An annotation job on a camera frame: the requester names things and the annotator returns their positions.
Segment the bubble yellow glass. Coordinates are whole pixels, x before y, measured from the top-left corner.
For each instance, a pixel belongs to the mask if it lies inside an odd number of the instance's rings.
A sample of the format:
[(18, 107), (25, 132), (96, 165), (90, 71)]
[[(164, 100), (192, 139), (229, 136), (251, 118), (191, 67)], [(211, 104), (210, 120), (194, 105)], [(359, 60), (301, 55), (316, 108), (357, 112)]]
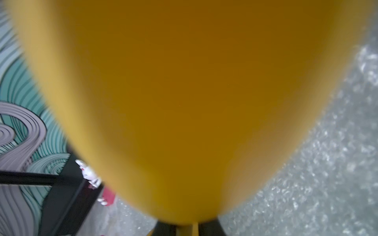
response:
[(375, 1), (6, 1), (75, 151), (176, 235), (256, 193), (312, 128)]

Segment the black ribbed case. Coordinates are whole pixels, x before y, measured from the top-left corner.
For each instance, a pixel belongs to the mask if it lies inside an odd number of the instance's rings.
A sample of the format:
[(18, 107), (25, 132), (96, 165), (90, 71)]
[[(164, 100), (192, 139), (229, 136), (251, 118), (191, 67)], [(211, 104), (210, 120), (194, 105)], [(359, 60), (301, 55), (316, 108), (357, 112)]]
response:
[(103, 185), (90, 188), (71, 153), (42, 206), (40, 236), (74, 236), (100, 195)]

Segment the white bunny phone stand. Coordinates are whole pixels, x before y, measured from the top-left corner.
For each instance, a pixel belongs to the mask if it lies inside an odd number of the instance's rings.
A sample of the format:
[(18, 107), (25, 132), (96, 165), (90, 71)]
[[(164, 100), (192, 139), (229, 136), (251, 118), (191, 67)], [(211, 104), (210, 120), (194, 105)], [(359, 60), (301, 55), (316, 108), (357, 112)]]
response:
[[(94, 172), (94, 170), (87, 165), (84, 161), (77, 159), (76, 164), (79, 166), (82, 176), (86, 179), (91, 189), (99, 189), (102, 185), (102, 179)], [(116, 194), (109, 187), (105, 186), (102, 189), (102, 193), (98, 197), (97, 201), (100, 202), (102, 206), (111, 206), (114, 204), (116, 199)]]

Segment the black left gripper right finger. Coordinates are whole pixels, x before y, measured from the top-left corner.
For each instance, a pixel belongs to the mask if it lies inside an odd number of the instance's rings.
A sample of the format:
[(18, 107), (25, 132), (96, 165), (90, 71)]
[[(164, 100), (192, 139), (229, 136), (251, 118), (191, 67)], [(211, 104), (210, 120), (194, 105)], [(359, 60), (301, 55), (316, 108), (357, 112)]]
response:
[(198, 225), (199, 236), (226, 236), (218, 218)]

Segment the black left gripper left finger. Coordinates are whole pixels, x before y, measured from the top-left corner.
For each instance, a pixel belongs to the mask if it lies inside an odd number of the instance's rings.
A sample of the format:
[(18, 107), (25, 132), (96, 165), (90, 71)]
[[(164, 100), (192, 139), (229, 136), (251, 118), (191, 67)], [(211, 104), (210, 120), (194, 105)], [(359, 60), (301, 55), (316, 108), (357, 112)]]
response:
[(158, 221), (147, 236), (176, 236), (176, 225)]

